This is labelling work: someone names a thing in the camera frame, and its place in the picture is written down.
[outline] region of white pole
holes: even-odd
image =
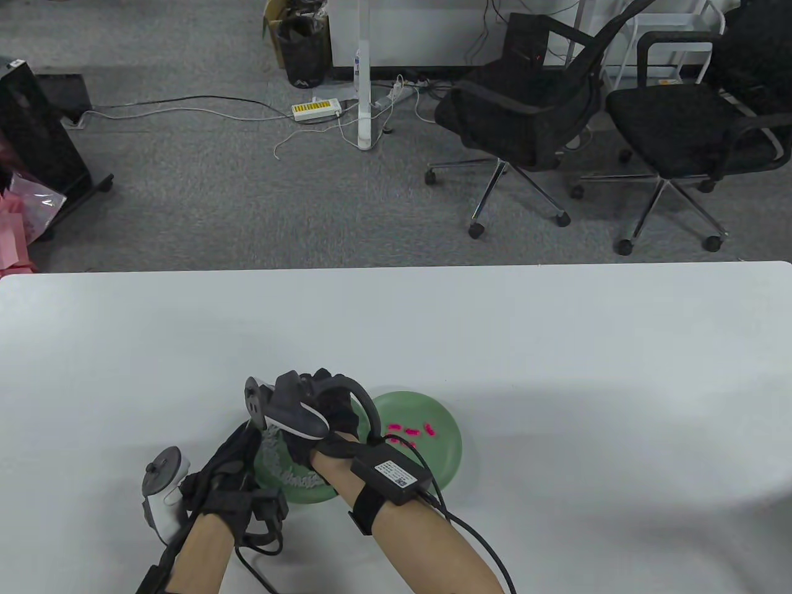
[[[360,77],[358,78],[357,146],[371,148],[371,54],[369,52],[369,0],[357,1]]]

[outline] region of cardboard box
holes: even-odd
[[[269,38],[272,40],[272,47],[275,49],[275,57],[278,59],[278,67],[285,68],[284,57],[280,53],[280,42],[278,41],[278,27],[286,16],[287,0],[269,0],[264,9],[264,28],[262,36],[266,35],[269,29]]]
[[[275,49],[275,57],[278,60],[278,67],[285,68],[283,54],[280,53],[280,42],[278,41],[278,27],[280,22],[286,17],[288,8],[288,0],[269,0],[267,7],[264,9],[264,26],[261,31],[262,36],[266,36],[267,29],[269,29],[269,38],[272,40],[272,47]],[[325,47],[327,50],[327,65],[333,65],[330,48],[330,29],[327,17],[322,19],[325,22]]]

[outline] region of computer tower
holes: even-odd
[[[112,176],[94,184],[58,110],[21,59],[0,58],[0,169],[4,177],[16,171],[63,194],[59,218],[112,187]]]
[[[536,19],[535,14],[509,14],[503,43],[505,59],[521,59],[527,61],[531,68],[542,68],[550,32],[545,27],[537,26]]]

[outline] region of label sticker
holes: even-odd
[[[382,476],[389,478],[402,488],[410,486],[414,482],[418,482],[417,478],[404,470],[396,462],[391,462],[390,460],[383,462],[378,466],[374,466],[374,468],[375,470],[378,470]]]

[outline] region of power strip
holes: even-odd
[[[305,120],[316,120],[320,117],[339,116],[341,114],[341,103],[338,99],[322,99],[311,103],[299,103],[291,107],[291,114],[295,122]]]
[[[388,109],[391,105],[395,105],[404,101],[407,97],[410,97],[413,93],[418,92],[417,87],[426,87],[429,86],[429,83],[424,82],[411,82],[408,84],[402,84],[401,81],[396,81],[394,83],[393,89],[388,91],[388,94],[385,97],[379,98],[375,103],[374,106],[380,111],[383,112]]]

